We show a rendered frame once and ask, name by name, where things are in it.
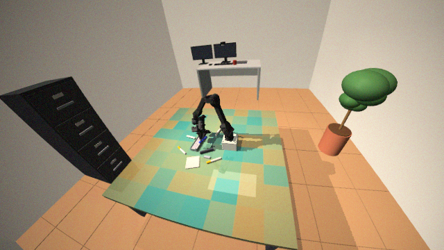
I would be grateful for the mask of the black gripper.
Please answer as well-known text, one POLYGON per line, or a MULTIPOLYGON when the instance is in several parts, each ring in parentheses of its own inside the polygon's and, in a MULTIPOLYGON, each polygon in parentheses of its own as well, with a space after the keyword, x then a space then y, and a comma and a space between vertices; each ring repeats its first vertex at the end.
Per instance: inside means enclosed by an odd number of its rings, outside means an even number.
POLYGON ((193 128, 191 131, 195 132, 197 131, 197 135, 199 137, 199 140, 201 141, 207 133, 210 133, 210 130, 205 130, 205 123, 198 123, 197 124, 198 128, 193 128))

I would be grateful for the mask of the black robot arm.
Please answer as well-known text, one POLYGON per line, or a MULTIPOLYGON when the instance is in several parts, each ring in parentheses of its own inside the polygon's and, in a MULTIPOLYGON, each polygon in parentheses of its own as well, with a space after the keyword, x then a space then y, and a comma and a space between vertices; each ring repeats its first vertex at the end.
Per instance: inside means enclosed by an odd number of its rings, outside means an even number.
MULTIPOLYGON (((206 116, 204 116, 204 115, 200 116, 202 114, 202 109, 203 109, 205 103, 210 103, 210 105, 214 107, 214 109, 219 117, 219 120, 221 122, 220 128, 223 131, 223 134, 225 136, 225 140, 232 142, 233 138, 234 138, 234 136, 233 136, 234 129, 230 125, 230 123, 226 120, 225 115, 224 115, 222 108, 220 106, 219 95, 216 93, 210 94, 210 95, 205 95, 201 98, 197 109, 195 109, 195 111, 193 111, 193 113, 192 113, 192 115, 193 115, 193 118, 191 121, 192 124, 196 125, 201 122, 205 123, 206 116)), ((198 126, 197 125, 196 125, 196 127, 192 126, 191 129, 193 129, 193 128, 198 128, 198 126)))

